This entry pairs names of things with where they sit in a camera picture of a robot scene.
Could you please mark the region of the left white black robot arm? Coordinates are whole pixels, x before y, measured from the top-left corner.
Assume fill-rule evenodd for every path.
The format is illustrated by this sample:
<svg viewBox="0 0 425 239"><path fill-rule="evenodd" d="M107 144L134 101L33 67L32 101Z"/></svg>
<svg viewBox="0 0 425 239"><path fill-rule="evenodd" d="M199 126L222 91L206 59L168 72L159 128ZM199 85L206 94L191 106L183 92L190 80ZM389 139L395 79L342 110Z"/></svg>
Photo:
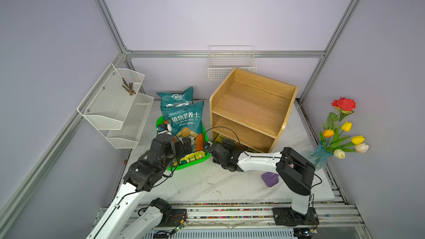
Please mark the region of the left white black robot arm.
<svg viewBox="0 0 425 239"><path fill-rule="evenodd" d="M172 206L157 198L151 201L136 222L126 230L123 229L142 198L174 175L174 169L169 175L165 175L165 171L172 167L176 160L183 158L183 155L183 145L174 140L173 133L156 135L147 157L142 156L129 167L112 204L87 238L136 239L154 227L168 224L172 219Z"/></svg>

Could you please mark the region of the yellow green fertilizer packet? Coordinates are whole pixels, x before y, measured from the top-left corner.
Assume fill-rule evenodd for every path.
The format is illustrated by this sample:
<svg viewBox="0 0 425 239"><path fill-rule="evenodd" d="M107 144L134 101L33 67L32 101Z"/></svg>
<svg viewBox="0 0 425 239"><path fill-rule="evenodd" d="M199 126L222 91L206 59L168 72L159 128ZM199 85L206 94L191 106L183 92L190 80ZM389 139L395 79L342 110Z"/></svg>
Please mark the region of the yellow green fertilizer packet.
<svg viewBox="0 0 425 239"><path fill-rule="evenodd" d="M200 151L186 155L180 160L179 164L182 165L182 164L191 163L197 160L201 160L205 157L206 157L205 152L203 150L200 150Z"/></svg>

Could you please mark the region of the teal orange soil bag front-facing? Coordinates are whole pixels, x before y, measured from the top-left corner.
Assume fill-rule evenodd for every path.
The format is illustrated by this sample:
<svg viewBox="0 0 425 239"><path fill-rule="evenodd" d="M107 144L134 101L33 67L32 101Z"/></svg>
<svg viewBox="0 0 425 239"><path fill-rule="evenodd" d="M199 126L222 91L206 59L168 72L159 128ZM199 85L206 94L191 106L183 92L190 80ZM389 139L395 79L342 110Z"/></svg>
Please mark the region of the teal orange soil bag front-facing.
<svg viewBox="0 0 425 239"><path fill-rule="evenodd" d="M204 150L203 138L204 101L179 107L163 108L164 121L171 125L172 133L179 139L190 138L192 152Z"/></svg>

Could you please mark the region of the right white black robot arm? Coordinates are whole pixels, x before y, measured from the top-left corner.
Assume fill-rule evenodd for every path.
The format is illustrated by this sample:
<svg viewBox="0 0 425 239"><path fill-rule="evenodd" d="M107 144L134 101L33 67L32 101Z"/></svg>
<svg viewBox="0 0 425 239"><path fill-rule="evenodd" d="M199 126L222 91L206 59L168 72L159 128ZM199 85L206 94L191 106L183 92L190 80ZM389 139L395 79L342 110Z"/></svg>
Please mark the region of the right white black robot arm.
<svg viewBox="0 0 425 239"><path fill-rule="evenodd" d="M315 177L315 165L290 147L280 152L260 154L237 150L226 141L213 143L208 148L213 162L230 172L260 171L278 174L292 191L291 210L306 216Z"/></svg>

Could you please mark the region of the teal orange soil bag back-facing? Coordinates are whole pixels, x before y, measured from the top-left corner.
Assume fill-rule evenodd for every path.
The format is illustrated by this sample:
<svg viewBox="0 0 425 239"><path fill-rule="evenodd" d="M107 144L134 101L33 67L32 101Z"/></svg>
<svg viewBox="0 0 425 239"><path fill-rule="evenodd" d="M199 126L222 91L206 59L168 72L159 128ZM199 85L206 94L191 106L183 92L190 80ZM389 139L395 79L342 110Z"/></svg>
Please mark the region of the teal orange soil bag back-facing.
<svg viewBox="0 0 425 239"><path fill-rule="evenodd" d="M157 92L161 100L161 108L188 106L193 103L193 87L181 93Z"/></svg>

